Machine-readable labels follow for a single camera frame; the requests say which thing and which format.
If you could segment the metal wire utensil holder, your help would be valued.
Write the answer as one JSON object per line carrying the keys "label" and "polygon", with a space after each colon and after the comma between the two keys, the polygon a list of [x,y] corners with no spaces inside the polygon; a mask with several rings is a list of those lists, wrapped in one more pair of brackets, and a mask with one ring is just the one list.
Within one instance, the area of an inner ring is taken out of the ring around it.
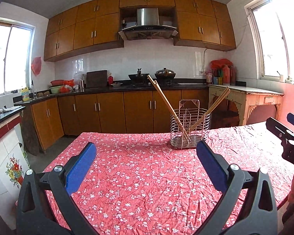
{"label": "metal wire utensil holder", "polygon": [[170,144],[176,149],[195,148],[207,138],[210,114],[201,107],[198,99],[182,99],[175,115],[170,118]]}

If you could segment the flower tiled counter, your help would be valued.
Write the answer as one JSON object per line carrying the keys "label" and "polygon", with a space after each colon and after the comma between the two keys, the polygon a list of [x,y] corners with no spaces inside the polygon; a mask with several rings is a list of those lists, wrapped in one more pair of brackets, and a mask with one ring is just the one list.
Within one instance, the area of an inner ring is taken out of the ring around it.
{"label": "flower tiled counter", "polygon": [[29,169],[20,127],[24,109],[18,106],[0,114],[0,217],[12,230],[16,228],[16,202]]}

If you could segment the beige side table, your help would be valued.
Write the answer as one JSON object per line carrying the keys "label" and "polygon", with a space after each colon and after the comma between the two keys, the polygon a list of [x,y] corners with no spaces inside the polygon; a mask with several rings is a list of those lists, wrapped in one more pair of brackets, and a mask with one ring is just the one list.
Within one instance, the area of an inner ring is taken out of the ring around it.
{"label": "beige side table", "polygon": [[230,92],[211,113],[212,129],[243,126],[279,118],[283,94],[264,89],[229,86]]}

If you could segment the wooden cabinets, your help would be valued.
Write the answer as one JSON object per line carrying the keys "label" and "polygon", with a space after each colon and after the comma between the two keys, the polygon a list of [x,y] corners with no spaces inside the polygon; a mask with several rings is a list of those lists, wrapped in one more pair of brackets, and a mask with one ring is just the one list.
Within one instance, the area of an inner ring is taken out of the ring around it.
{"label": "wooden cabinets", "polygon": [[170,112],[157,91],[63,93],[21,102],[25,149],[45,152],[62,136],[82,132],[167,133]]}
{"label": "wooden cabinets", "polygon": [[172,39],[176,46],[236,48],[225,4],[213,0],[92,0],[50,18],[44,59],[124,46],[127,40]]}

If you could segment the orange bottle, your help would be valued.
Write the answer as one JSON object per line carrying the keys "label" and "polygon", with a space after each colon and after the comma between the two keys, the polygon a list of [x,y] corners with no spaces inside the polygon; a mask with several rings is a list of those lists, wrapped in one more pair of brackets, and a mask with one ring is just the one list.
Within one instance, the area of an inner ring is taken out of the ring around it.
{"label": "orange bottle", "polygon": [[222,82],[225,85],[230,85],[230,68],[228,65],[222,67]]}

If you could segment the pink floral tablecloth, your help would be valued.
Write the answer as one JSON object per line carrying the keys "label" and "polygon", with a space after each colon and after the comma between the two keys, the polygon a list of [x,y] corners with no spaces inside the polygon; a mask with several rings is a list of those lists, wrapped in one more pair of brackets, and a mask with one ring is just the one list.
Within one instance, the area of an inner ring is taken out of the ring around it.
{"label": "pink floral tablecloth", "polygon": [[[65,165],[91,142],[96,157],[71,197],[97,234],[195,234],[222,193],[215,189],[196,147],[176,149],[170,135],[82,133],[44,172]],[[264,123],[213,129],[205,143],[227,163],[269,175],[277,205],[277,234],[291,188],[294,164],[282,158],[280,140]],[[233,225],[247,189],[242,189],[225,228]],[[68,227],[52,192],[46,193],[59,224]]]}

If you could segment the red bag behind bottles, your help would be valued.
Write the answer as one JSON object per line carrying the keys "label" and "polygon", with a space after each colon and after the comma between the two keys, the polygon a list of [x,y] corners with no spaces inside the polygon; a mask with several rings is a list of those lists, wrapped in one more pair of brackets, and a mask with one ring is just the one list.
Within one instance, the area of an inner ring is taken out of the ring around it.
{"label": "red bag behind bottles", "polygon": [[221,70],[225,66],[231,67],[233,66],[233,63],[228,59],[220,59],[220,60],[213,60],[210,62],[210,68],[212,70]]}

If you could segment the right window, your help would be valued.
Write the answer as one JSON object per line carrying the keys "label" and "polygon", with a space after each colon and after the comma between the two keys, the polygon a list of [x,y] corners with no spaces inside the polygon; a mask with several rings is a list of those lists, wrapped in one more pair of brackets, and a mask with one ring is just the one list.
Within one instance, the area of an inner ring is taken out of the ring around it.
{"label": "right window", "polygon": [[253,0],[245,10],[259,76],[294,84],[294,0]]}

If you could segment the window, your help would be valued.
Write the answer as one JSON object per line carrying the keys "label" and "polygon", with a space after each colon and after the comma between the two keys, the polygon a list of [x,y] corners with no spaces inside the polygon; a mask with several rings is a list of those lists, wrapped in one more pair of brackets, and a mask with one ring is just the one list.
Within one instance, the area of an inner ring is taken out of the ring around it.
{"label": "window", "polygon": [[30,24],[0,18],[0,96],[29,87],[34,31]]}
{"label": "window", "polygon": [[253,0],[245,10],[259,76],[294,84],[294,0]]}

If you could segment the red basin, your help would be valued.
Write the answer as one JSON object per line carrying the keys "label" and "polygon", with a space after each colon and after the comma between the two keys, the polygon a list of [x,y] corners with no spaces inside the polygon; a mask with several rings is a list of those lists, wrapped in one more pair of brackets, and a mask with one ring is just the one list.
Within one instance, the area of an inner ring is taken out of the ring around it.
{"label": "red basin", "polygon": [[74,84],[74,79],[72,79],[72,80],[54,80],[54,81],[51,81],[50,84],[53,87],[57,87],[57,86],[60,86],[60,85],[68,85],[70,87],[73,87],[75,85]]}

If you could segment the black wok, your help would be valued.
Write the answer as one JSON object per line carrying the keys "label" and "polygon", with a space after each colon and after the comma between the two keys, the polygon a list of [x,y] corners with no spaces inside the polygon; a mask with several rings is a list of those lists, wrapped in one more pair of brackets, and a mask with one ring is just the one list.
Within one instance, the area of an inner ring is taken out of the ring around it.
{"label": "black wok", "polygon": [[148,83],[148,75],[149,73],[142,73],[142,69],[137,69],[136,74],[129,74],[128,77],[130,78],[131,82],[133,84],[146,84]]}

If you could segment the left window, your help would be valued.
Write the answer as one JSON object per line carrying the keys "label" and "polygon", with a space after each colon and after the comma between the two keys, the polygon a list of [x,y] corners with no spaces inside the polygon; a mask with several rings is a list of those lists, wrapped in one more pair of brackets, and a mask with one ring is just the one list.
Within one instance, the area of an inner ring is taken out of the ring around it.
{"label": "left window", "polygon": [[0,96],[29,87],[34,31],[30,24],[0,18]]}

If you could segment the stainless range hood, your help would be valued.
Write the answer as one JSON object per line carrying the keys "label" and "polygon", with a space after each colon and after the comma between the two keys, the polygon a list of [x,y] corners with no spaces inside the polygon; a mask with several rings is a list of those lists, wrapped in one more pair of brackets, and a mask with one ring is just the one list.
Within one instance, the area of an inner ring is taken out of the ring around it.
{"label": "stainless range hood", "polygon": [[170,39],[178,35],[174,7],[127,7],[120,10],[123,40]]}

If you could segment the wooden upper cabinets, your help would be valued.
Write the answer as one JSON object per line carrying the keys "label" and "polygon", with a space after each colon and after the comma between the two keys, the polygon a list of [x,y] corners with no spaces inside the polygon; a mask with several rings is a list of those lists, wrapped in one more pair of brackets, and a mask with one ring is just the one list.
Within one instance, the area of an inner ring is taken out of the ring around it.
{"label": "wooden upper cabinets", "polygon": [[50,18],[44,59],[124,46],[127,40],[172,39],[176,46],[236,48],[225,4],[213,0],[92,0]]}

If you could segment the red plastic bag on wall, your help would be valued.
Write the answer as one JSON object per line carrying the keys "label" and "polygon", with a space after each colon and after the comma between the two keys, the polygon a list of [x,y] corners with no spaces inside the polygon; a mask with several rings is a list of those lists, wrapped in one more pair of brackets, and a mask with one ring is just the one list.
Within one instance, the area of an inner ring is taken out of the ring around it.
{"label": "red plastic bag on wall", "polygon": [[32,73],[35,76],[38,76],[40,74],[40,72],[41,72],[41,68],[42,68],[42,60],[41,60],[41,57],[35,57],[35,58],[33,58],[32,64],[31,64]]}

